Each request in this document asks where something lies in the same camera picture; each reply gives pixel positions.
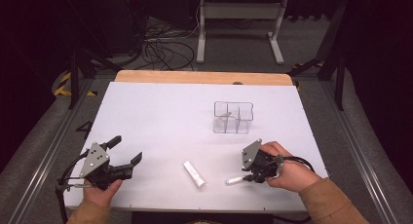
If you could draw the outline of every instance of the white tabletop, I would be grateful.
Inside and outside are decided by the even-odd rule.
[[[214,133],[214,102],[251,102],[248,134]],[[123,140],[107,153],[110,165],[128,164],[139,152],[143,159],[125,180],[112,206],[127,210],[286,212],[305,210],[297,194],[266,182],[225,185],[247,175],[241,150],[258,138],[278,141],[293,155],[309,161],[326,177],[296,88],[113,82],[109,85],[85,143]],[[182,165],[192,163],[206,186],[197,188]],[[83,161],[73,170],[78,176]],[[65,192],[66,206],[82,201],[82,189]]]

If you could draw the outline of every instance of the human hand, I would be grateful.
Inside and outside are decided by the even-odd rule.
[[[275,141],[261,145],[260,149],[273,156],[278,156],[278,154],[285,157],[292,156]],[[299,193],[304,188],[321,180],[321,177],[298,162],[284,160],[284,165],[282,167],[282,171],[280,172],[280,176],[277,178],[267,177],[266,180],[271,187],[283,188]]]
[[[83,199],[100,206],[110,207],[112,198],[121,187],[122,182],[121,179],[114,181],[105,191],[98,187],[84,188]],[[88,179],[85,179],[84,183],[88,185],[92,184]]]

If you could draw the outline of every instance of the white cylinder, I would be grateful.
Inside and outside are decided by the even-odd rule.
[[[183,166],[186,168],[188,171],[189,175],[191,175],[192,180],[194,180],[195,185],[197,185],[198,188],[202,188],[206,185],[204,180],[201,178],[201,176],[197,173],[197,171],[192,167],[192,164],[190,162],[186,162],[183,164]]]
[[[225,184],[229,186],[240,182],[244,182],[243,177],[230,178],[225,181]]]

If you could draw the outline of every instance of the brown sleeve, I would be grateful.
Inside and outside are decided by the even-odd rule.
[[[104,224],[109,223],[110,207],[104,207],[83,200],[70,215],[66,224]]]
[[[314,223],[368,223],[349,198],[329,178],[314,183],[298,195]]]

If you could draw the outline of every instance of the black curtain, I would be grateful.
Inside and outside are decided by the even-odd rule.
[[[347,52],[347,67],[372,128],[413,192],[412,3],[374,0]]]
[[[0,0],[1,170],[55,100],[69,55],[57,19],[51,0]]]

